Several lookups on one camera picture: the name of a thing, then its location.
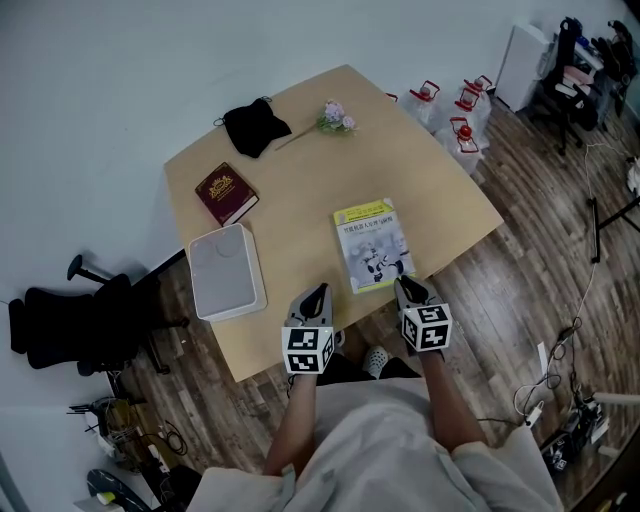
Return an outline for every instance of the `book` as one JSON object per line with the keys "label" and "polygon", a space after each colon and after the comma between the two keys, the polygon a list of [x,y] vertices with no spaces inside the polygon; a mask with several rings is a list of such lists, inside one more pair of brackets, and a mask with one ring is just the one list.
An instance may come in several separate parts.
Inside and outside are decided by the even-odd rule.
{"label": "book", "polygon": [[237,222],[258,202],[255,191],[227,162],[196,187],[196,194],[222,227]]}
{"label": "book", "polygon": [[403,274],[415,275],[391,199],[339,210],[333,220],[353,293],[389,286]]}

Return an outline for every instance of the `wooden table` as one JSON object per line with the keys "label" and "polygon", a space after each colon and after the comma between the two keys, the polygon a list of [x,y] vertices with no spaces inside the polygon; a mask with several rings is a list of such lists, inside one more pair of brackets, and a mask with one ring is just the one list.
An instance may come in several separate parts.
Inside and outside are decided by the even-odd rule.
{"label": "wooden table", "polygon": [[[314,131],[275,150],[313,125],[329,98],[355,118],[356,135]],[[352,294],[334,211],[390,197],[421,277],[437,272],[502,223],[438,142],[350,66],[275,95],[271,107],[293,135],[272,142],[260,158],[239,154],[225,128],[218,128],[165,165],[185,247],[219,227],[194,189],[221,162],[229,162],[260,197],[241,222],[255,237],[269,304],[212,324],[236,381],[282,361],[280,328],[291,301],[307,288],[331,285],[336,330],[393,299],[392,287]]]}

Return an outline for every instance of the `bag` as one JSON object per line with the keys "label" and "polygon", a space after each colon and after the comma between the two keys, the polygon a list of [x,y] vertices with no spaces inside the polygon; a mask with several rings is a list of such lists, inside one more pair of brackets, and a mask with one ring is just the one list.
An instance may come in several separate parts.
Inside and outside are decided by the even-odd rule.
{"label": "bag", "polygon": [[287,123],[273,115],[268,101],[271,98],[263,97],[249,106],[234,108],[213,124],[224,124],[239,153],[258,158],[272,140],[291,135]]}

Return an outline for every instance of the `black bottom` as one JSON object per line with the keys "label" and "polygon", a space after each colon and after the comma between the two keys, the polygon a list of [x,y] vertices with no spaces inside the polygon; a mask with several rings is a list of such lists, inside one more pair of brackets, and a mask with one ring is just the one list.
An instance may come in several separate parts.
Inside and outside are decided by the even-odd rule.
{"label": "black bottom", "polygon": [[[420,375],[409,368],[402,359],[394,357],[384,365],[382,373],[380,373],[380,378],[393,379],[396,377],[413,379],[415,377],[420,377]],[[360,382],[365,380],[376,379],[349,361],[343,355],[333,354],[324,373],[318,375],[317,385],[326,386],[328,384],[337,384],[339,382]]]}

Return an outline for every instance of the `black chair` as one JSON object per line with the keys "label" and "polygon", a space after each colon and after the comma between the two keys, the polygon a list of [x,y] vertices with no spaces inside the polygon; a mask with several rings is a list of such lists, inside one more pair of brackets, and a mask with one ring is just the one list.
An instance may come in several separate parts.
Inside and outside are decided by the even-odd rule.
{"label": "black chair", "polygon": [[164,320],[157,304],[157,279],[135,287],[124,274],[107,280],[82,268],[82,256],[74,258],[67,279],[75,275],[103,286],[93,296],[75,297],[29,288],[24,302],[16,299],[9,304],[12,350],[26,353],[35,369],[77,361],[78,372],[87,376],[123,369],[142,346],[156,372],[169,373],[158,362],[151,331],[184,328],[189,320]]}
{"label": "black chair", "polygon": [[[532,122],[541,120],[545,123],[551,122],[558,125],[560,128],[558,153],[562,156],[565,155],[567,148],[567,132],[575,139],[577,147],[580,148],[583,145],[582,139],[571,127],[572,121],[579,119],[585,129],[593,129],[597,124],[597,111],[593,100],[576,85],[567,91],[567,87],[563,84],[565,66],[573,65],[576,39],[581,34],[582,26],[577,20],[565,18],[560,24],[556,63],[542,81],[544,96],[538,96],[549,114],[534,114],[530,117]],[[558,85],[565,92],[558,90]]]}

